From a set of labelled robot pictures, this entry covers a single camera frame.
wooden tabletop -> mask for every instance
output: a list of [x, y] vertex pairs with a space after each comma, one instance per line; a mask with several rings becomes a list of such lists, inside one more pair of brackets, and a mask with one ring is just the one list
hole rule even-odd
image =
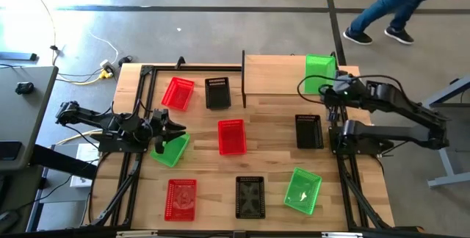
[[[257, 63], [257, 58], [261, 58], [263, 62]], [[273, 66], [270, 66], [270, 60], [273, 61]], [[288, 63], [280, 66], [279, 61]], [[296, 94], [295, 88], [303, 77], [302, 65], [305, 64], [305, 57], [271, 56], [266, 59], [252, 56], [247, 57], [245, 62], [246, 109], [242, 106], [240, 72], [158, 72], [152, 108], [165, 108], [161, 105], [161, 100], [172, 77], [195, 82], [187, 111], [170, 109], [170, 118], [187, 127], [191, 140], [179, 163], [173, 168], [145, 154], [132, 228], [253, 231], [347, 229], [336, 158], [329, 149], [326, 109], [322, 105], [304, 101], [297, 95], [289, 95]], [[115, 94], [116, 112], [132, 111], [140, 67], [138, 64], [123, 66]], [[357, 67], [342, 69], [358, 74]], [[206, 108], [204, 79], [224, 76], [229, 78], [232, 106], [226, 110], [211, 111]], [[144, 94], [148, 85], [149, 81], [145, 85]], [[297, 149], [294, 125], [296, 114], [322, 116], [324, 149]], [[348, 114], [350, 119], [370, 123], [368, 112], [348, 109]], [[219, 155], [217, 122], [228, 119], [245, 121], [247, 153], [244, 155]], [[115, 194], [122, 158], [122, 154], [111, 154], [100, 166], [93, 193], [94, 217], [98, 216]], [[322, 177], [312, 215], [303, 214], [283, 204], [292, 172], [296, 167]], [[379, 164], [368, 156], [358, 156], [358, 167], [364, 195], [380, 216], [393, 225], [386, 185]], [[266, 219], [235, 218], [237, 176], [264, 177]], [[193, 222], [164, 220], [169, 179], [198, 180], [196, 215]], [[121, 215], [126, 210], [127, 198], [126, 195], [123, 199]], [[357, 205], [353, 205], [353, 210], [358, 222]]]

concrete floor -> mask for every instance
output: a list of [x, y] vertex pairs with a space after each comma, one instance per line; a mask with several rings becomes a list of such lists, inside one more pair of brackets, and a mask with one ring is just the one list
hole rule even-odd
[[[326, 7], [325, 0], [45, 0], [64, 4], [279, 6]], [[374, 0], [335, 0], [337, 7], [367, 7]], [[467, 8], [470, 0], [429, 0], [424, 8]], [[39, 53], [39, 64], [50, 64], [51, 24], [38, 0], [0, 0], [0, 47]], [[240, 62], [241, 50], [249, 54], [329, 54], [334, 50], [328, 14], [295, 13], [164, 13], [164, 12], [53, 12], [57, 45], [63, 55], [57, 66], [63, 73], [89, 73], [104, 59], [113, 60], [107, 44], [88, 31], [110, 40], [120, 57], [138, 62]], [[355, 15], [338, 15], [340, 30]], [[344, 41], [348, 65], [359, 65], [362, 74], [383, 73], [398, 78], [415, 101], [421, 101], [453, 79], [470, 72], [466, 48], [470, 42], [467, 15], [415, 15], [408, 31], [416, 40], [403, 46], [383, 34], [391, 17], [372, 24], [367, 33], [371, 46]], [[40, 130], [38, 143], [53, 144], [74, 135], [55, 122], [62, 101], [77, 100], [83, 107], [106, 109], [115, 83], [106, 80], [90, 86], [57, 82]], [[463, 98], [470, 101], [469, 95]], [[406, 125], [393, 114], [373, 114], [377, 125]], [[79, 126], [81, 131], [89, 130]], [[470, 167], [470, 154], [458, 154]], [[400, 226], [422, 226], [430, 233], [468, 236], [470, 233], [470, 182], [430, 190], [426, 180], [444, 174], [437, 152], [407, 144], [383, 164], [394, 220]], [[77, 226], [83, 204], [47, 206], [41, 229]]]

jeans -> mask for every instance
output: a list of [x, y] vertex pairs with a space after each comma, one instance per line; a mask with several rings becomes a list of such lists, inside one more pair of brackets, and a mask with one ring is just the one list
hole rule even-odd
[[424, 0], [377, 0], [370, 8], [364, 10], [350, 26], [349, 33], [354, 36], [362, 33], [370, 23], [395, 11], [395, 17], [390, 23], [395, 31], [405, 28], [414, 10]]

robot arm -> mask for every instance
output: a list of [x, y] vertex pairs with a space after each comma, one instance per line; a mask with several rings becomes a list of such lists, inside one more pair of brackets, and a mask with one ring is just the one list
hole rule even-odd
[[416, 123], [414, 127], [367, 126], [356, 120], [347, 120], [339, 136], [349, 143], [358, 144], [362, 139], [373, 139], [393, 146], [388, 140], [411, 141], [421, 147], [440, 149], [449, 145], [446, 136], [446, 118], [412, 102], [400, 89], [392, 84], [368, 81], [343, 75], [333, 86], [320, 89], [322, 102], [328, 108], [337, 106], [355, 107], [374, 112], [396, 112]]
[[148, 144], [155, 139], [155, 151], [163, 154], [163, 142], [185, 134], [185, 126], [170, 120], [168, 109], [153, 111], [149, 119], [137, 115], [138, 101], [132, 113], [115, 114], [114, 112], [94, 112], [80, 107], [76, 101], [64, 102], [56, 114], [57, 122], [67, 124], [84, 123], [103, 129], [101, 134], [91, 137], [100, 142], [99, 151], [142, 153], [147, 151]]

plastic basket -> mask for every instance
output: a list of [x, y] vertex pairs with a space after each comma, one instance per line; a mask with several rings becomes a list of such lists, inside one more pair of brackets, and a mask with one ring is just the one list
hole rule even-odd
[[219, 121], [219, 154], [245, 154], [247, 144], [243, 120]]
[[186, 110], [193, 90], [193, 81], [173, 77], [163, 96], [162, 104], [173, 109]]
[[196, 211], [196, 183], [194, 179], [170, 179], [164, 220], [193, 221]]
[[227, 109], [230, 106], [228, 77], [206, 79], [206, 108]]
[[284, 204], [311, 215], [314, 213], [321, 183], [321, 177], [296, 167], [284, 198]]
[[237, 219], [264, 219], [264, 177], [237, 176], [235, 217]]
[[150, 156], [164, 165], [174, 167], [176, 163], [178, 163], [178, 160], [183, 154], [184, 149], [186, 149], [190, 137], [191, 136], [189, 134], [184, 134], [176, 139], [171, 140], [169, 143], [163, 142], [163, 154], [158, 154], [157, 152], [155, 152], [155, 149], [153, 149], [150, 152]]
[[323, 149], [322, 121], [319, 115], [295, 115], [297, 148]]
[[[307, 54], [305, 58], [305, 76], [320, 75], [331, 78], [335, 77], [336, 58], [334, 56]], [[314, 77], [306, 79], [304, 83], [306, 94], [318, 95], [318, 88], [323, 84], [333, 84], [333, 80]]]

